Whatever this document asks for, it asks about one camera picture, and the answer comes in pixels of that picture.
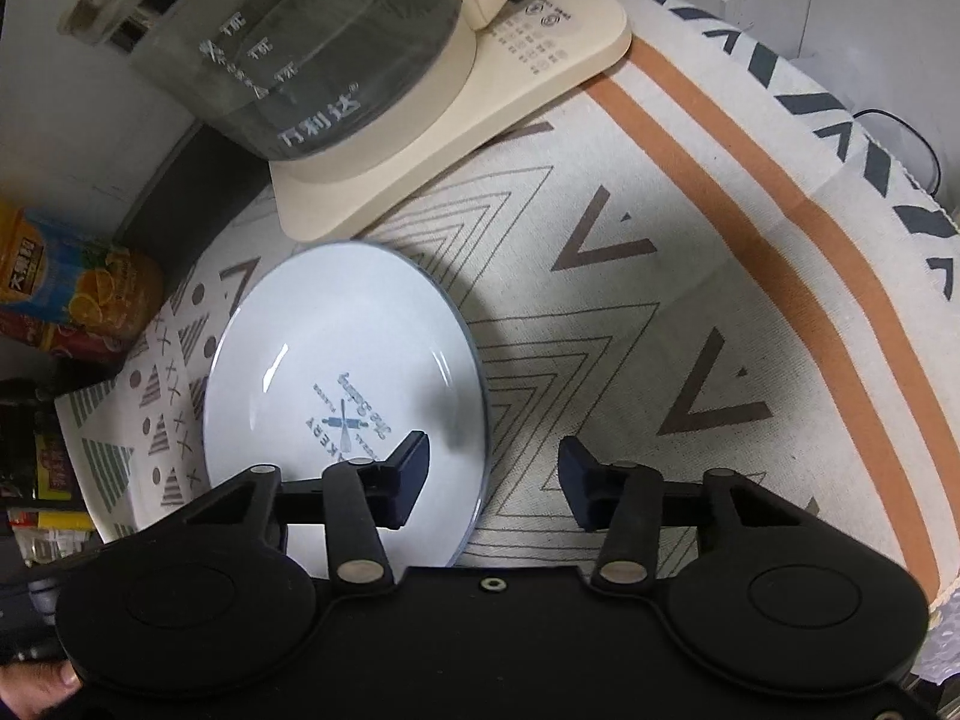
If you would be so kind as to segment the person's hand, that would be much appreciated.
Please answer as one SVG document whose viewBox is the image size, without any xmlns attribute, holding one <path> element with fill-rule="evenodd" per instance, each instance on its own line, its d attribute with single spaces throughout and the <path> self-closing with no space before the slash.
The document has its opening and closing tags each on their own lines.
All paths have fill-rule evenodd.
<svg viewBox="0 0 960 720">
<path fill-rule="evenodd" d="M 75 694 L 81 685 L 70 661 L 3 665 L 0 668 L 2 717 L 43 718 Z"/>
</svg>

